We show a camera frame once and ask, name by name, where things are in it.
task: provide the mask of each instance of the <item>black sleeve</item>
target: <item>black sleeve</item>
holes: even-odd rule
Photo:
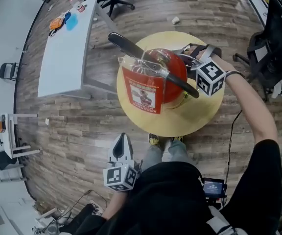
[[[282,164],[278,144],[254,147],[248,168],[229,203],[221,210],[235,228],[251,234],[275,234],[282,211]]]
[[[87,216],[74,235],[95,235],[105,222],[106,219],[101,216]]]

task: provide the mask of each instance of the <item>sneaker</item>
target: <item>sneaker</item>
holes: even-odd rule
[[[184,141],[184,137],[183,136],[179,136],[179,137],[173,137],[171,138],[172,141],[174,140],[179,140],[180,142],[183,142]]]
[[[150,145],[160,145],[159,136],[149,133]]]

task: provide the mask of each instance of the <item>white marker cube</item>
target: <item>white marker cube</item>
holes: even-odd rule
[[[209,57],[196,70],[196,84],[199,92],[212,96],[223,87],[225,77],[226,72]]]
[[[112,167],[103,170],[104,185],[115,191],[131,190],[137,179],[137,171],[130,165]]]

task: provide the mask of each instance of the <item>leg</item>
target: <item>leg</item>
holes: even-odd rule
[[[191,165],[196,165],[196,163],[188,156],[186,151],[186,145],[180,140],[174,139],[168,148],[171,154],[171,162],[185,162]]]
[[[17,153],[17,154],[13,154],[13,158],[28,156],[28,155],[36,154],[36,153],[39,153],[39,152],[40,152],[40,150],[33,150],[33,151],[26,151],[26,152],[22,152],[22,153]]]
[[[117,94],[117,90],[113,86],[109,86],[107,84],[101,83],[94,79],[84,79],[83,87],[95,88],[97,90],[102,90],[108,93]]]
[[[106,4],[103,4],[101,7],[102,9],[106,8],[107,6],[110,6],[112,3],[112,0],[109,0]]]
[[[115,4],[112,3],[110,6],[110,11],[108,12],[108,16],[111,17]]]
[[[246,57],[240,55],[239,53],[236,53],[235,55],[233,55],[233,60],[235,62],[237,62],[237,59],[240,58],[243,62],[247,63],[248,65],[250,65],[250,60],[247,59]]]
[[[267,88],[264,85],[262,85],[262,87],[263,87],[264,96],[265,96],[265,99],[263,99],[263,101],[268,102]]]
[[[38,114],[9,114],[9,116],[18,118],[37,118]]]
[[[29,149],[29,148],[31,148],[31,145],[16,147],[16,148],[13,148],[12,150],[19,151],[19,150],[24,150],[24,149]]]
[[[18,124],[18,117],[13,116],[13,124]]]
[[[130,6],[133,5],[132,3],[129,3],[129,2],[126,2],[126,1],[122,1],[122,0],[118,0],[117,3],[119,3],[119,4],[126,4],[126,5],[130,5]]]
[[[72,96],[72,97],[84,98],[84,99],[91,99],[90,92],[85,89],[80,89],[80,90],[72,91],[72,92],[60,93],[60,95]]]
[[[112,32],[118,32],[116,24],[110,19],[110,17],[106,14],[106,12],[101,8],[100,5],[96,5],[96,12],[100,15],[100,17],[105,21],[107,26],[110,28]]]
[[[159,146],[158,136],[149,134],[150,147],[144,157],[141,165],[141,171],[145,171],[150,167],[162,162],[163,151]]]

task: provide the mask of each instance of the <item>black shirt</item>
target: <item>black shirt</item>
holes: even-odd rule
[[[274,235],[281,210],[279,146],[264,140],[254,147],[248,168],[221,213],[249,235]],[[196,168],[167,162],[142,173],[110,220],[89,216],[75,235],[214,234],[206,224],[211,218]]]

